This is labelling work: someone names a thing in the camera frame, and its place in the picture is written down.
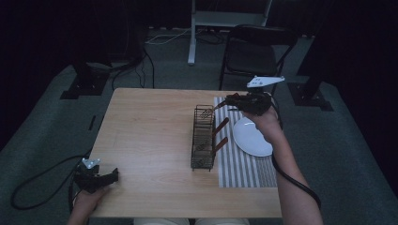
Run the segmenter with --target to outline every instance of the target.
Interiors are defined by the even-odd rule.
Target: dish rack
[[[213,168],[214,158],[214,107],[212,105],[197,105],[193,117],[193,135],[191,150],[191,168]]]

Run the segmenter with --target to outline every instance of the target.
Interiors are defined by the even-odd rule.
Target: hand
[[[255,123],[255,127],[260,130],[267,142],[274,144],[280,138],[284,138],[278,114],[273,107],[270,107],[262,115],[254,115],[248,112],[243,112],[243,115]]]
[[[82,190],[74,202],[73,211],[70,215],[68,225],[85,224],[91,213],[100,204],[102,197],[107,193],[108,188],[100,188],[93,194]]]

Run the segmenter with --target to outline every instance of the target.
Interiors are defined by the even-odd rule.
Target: chair
[[[226,40],[219,90],[224,75],[275,77],[281,76],[284,58],[298,41],[293,31],[280,27],[238,25],[231,29]],[[281,56],[274,48],[284,46]]]

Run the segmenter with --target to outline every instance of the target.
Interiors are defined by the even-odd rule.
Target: person's left hand
[[[85,221],[90,217],[97,205],[100,204],[107,190],[108,188],[102,187],[93,194],[82,190],[76,197],[68,224],[85,224]]]

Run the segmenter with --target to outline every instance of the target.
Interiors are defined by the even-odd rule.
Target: desk leg
[[[272,5],[272,0],[268,0],[266,4],[266,9],[264,11],[264,20],[263,23],[261,24],[262,26],[267,25],[268,15],[269,15],[269,10],[271,9],[271,5]]]
[[[191,43],[190,53],[188,55],[188,65],[193,66],[195,64],[195,53],[196,53],[196,1],[192,0],[192,12],[191,12]]]

